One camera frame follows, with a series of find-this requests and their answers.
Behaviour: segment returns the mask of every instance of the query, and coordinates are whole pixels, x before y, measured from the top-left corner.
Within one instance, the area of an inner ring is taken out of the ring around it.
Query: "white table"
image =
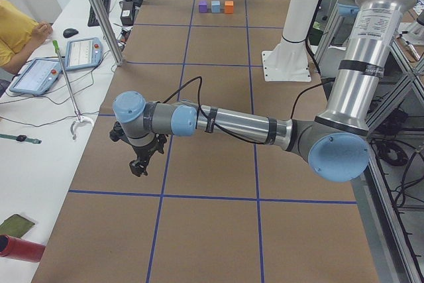
[[[119,0],[111,0],[109,18],[112,23],[121,24],[120,13]],[[92,36],[101,39],[104,52],[108,51],[101,28],[87,27],[88,14],[88,0],[71,0],[53,24],[54,32],[51,39],[37,49],[31,58],[54,56],[52,39],[58,41],[62,54],[65,52],[68,40]],[[65,39],[62,32],[66,28],[76,28],[79,34]],[[113,25],[113,30],[119,36],[121,28]],[[113,77],[111,69],[114,64],[115,61],[109,53],[93,72],[94,84],[76,94],[76,101],[82,113],[93,113],[99,110]],[[70,80],[73,81],[88,72],[89,70],[70,72]],[[76,92],[90,83],[91,76],[88,74],[72,83],[72,87]],[[60,76],[50,90],[59,87],[62,88],[47,94],[56,102],[69,97],[63,76]],[[0,99],[1,116],[22,123],[39,125],[75,115],[70,99],[61,105],[54,105],[48,99],[39,97],[18,101],[28,96],[9,97],[4,94]],[[87,116],[94,121],[97,118],[97,115]],[[26,135],[42,141],[41,144],[32,144],[9,139],[0,140],[0,223],[14,213],[33,220],[36,225],[24,235],[23,239],[42,244],[46,244],[49,239],[92,130],[89,123],[78,126],[77,138],[73,140],[70,125],[74,120],[75,117],[39,128],[0,120],[0,133]],[[37,266],[38,263],[0,258],[0,281],[30,282]]]

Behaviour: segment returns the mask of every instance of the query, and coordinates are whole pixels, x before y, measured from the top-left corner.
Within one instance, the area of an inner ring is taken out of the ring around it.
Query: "label on robot arm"
[[[350,38],[380,40],[388,46],[401,19],[402,14],[393,9],[374,8],[361,10],[356,17]]]

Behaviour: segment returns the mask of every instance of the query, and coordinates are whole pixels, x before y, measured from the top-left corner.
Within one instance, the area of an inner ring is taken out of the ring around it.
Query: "person's hand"
[[[36,25],[31,32],[31,42],[39,47],[41,44],[46,41],[47,37],[53,32],[52,26],[50,23],[42,21],[38,25]]]

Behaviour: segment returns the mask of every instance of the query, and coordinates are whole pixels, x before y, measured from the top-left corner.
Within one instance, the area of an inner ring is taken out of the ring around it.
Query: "green object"
[[[311,31],[308,34],[308,38],[309,38],[311,45],[317,46],[319,44],[319,41],[320,41],[321,37],[323,36],[323,34],[324,34],[323,31],[321,31],[319,29],[312,28]]]
[[[31,142],[32,144],[41,144],[41,141],[39,139],[29,139],[26,135],[7,135],[7,134],[0,134],[0,139],[13,139],[14,141],[18,142]]]
[[[55,50],[59,50],[59,44],[58,44],[58,42],[56,40],[53,40],[52,42],[53,42],[54,49]]]
[[[0,225],[0,235],[11,235],[15,238],[21,238],[33,225],[35,223],[22,215],[12,215]]]

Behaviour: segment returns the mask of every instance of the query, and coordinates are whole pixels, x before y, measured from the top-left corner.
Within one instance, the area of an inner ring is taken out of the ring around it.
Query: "yellow shirt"
[[[37,24],[7,0],[0,0],[0,66],[22,50]]]

